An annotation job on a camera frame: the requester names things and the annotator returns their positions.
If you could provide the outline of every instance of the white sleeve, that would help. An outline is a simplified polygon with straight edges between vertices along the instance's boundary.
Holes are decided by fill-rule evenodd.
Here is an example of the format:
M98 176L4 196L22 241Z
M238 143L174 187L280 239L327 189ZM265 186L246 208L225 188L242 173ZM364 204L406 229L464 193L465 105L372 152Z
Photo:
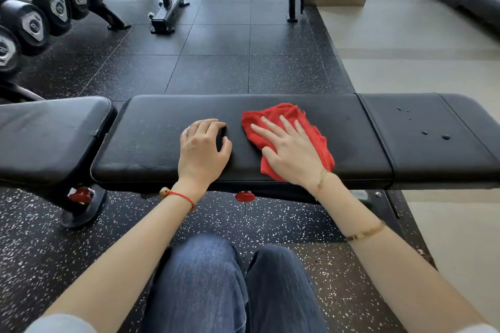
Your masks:
M35 320L24 333L97 333L92 325L71 315L50 315Z
M457 333L498 333L498 330L490 325L479 324L460 330Z

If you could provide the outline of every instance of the thigh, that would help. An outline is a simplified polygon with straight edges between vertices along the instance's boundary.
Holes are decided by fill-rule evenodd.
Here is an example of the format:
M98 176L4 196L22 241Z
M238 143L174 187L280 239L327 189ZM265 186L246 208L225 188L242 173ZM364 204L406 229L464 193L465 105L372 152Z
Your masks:
M141 333L245 330L247 290L238 253L209 234L168 249L147 297Z
M252 333L326 333L324 317L302 262L290 249L266 245L245 278Z

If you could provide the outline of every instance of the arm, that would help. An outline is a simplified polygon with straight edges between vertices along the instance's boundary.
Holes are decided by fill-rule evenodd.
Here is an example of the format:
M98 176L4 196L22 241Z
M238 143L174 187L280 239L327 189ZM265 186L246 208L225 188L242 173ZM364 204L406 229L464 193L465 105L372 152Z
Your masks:
M253 130L277 149L262 150L276 173L306 188L327 210L341 232L355 235L379 219L325 170L307 134L284 118L286 131L263 119L269 130ZM352 248L385 302L409 333L454 333L485 323L478 311L411 246L385 227L375 235L351 241Z
M226 166L232 144L216 135L225 123L197 121L180 138L179 180L172 191L196 203ZM101 255L43 316L64 313L80 317L98 333L116 332L141 294L178 227L191 209L183 197L163 199L137 225Z

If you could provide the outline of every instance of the hand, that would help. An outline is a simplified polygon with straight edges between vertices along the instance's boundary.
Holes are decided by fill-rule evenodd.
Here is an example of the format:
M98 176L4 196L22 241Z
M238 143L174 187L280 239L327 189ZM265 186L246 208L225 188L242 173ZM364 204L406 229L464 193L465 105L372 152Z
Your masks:
M269 130L252 124L252 130L268 140L277 151L276 153L266 146L262 149L262 155L266 157L276 174L311 192L317 187L321 173L324 171L321 159L297 120L294 128L283 116L279 119L286 131L265 117L262 117L262 121Z
M217 119L192 123L180 135L178 183L189 184L204 193L220 175L229 161L233 144L227 137L222 139L222 149L217 151L216 137L226 126Z

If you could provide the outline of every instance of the red adjustment knob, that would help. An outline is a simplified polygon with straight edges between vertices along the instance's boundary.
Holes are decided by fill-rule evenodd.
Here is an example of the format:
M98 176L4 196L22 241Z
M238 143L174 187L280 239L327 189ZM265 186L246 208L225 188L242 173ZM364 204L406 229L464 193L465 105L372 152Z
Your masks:
M241 203L250 203L255 200L255 195L251 191L240 191L236 194L236 200Z
M93 191L88 187L80 187L67 196L72 202L88 204L92 201Z

